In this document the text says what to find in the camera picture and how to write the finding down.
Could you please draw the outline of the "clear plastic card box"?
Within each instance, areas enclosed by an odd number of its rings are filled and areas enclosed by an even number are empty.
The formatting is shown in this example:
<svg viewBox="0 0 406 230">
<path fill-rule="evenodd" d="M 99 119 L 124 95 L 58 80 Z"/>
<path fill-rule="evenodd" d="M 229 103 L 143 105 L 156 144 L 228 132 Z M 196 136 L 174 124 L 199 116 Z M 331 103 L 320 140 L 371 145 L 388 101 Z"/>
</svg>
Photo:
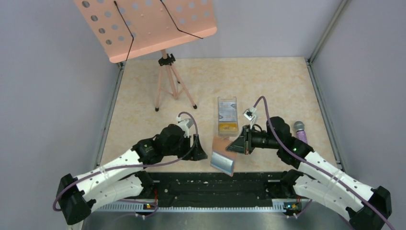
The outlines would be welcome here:
<svg viewBox="0 0 406 230">
<path fill-rule="evenodd" d="M 217 98 L 218 103 L 218 135 L 236 137 L 239 134 L 237 98 Z"/>
</svg>

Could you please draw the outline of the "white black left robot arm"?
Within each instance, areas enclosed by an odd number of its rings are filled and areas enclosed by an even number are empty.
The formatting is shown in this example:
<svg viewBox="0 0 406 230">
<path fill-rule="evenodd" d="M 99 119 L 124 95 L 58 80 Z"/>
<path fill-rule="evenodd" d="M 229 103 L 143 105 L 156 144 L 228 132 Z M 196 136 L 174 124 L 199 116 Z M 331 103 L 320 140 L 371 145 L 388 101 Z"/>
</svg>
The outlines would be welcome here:
<svg viewBox="0 0 406 230">
<path fill-rule="evenodd" d="M 199 136 L 190 135 L 187 125 L 170 124 L 154 137 L 138 141 L 105 165 L 78 176 L 63 176 L 53 209 L 62 212 L 68 229 L 77 230 L 101 206 L 127 197 L 148 198 L 153 194 L 154 186 L 144 170 L 164 166 L 162 160 L 166 156 L 177 157 L 167 165 L 208 158 Z"/>
</svg>

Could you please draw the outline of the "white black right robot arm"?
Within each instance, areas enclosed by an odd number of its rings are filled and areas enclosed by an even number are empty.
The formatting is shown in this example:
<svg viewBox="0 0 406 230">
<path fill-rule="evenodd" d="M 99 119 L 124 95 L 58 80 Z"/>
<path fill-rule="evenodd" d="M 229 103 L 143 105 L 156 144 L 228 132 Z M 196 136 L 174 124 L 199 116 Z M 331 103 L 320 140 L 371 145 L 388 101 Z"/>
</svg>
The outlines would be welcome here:
<svg viewBox="0 0 406 230">
<path fill-rule="evenodd" d="M 293 166 L 281 179 L 284 196 L 309 198 L 335 211 L 355 230 L 382 229 L 392 213 L 387 189 L 365 185 L 330 164 L 306 142 L 294 137 L 281 117 L 271 117 L 266 125 L 266 130 L 243 126 L 227 151 L 248 155 L 255 148 L 275 149 L 282 162 Z"/>
</svg>

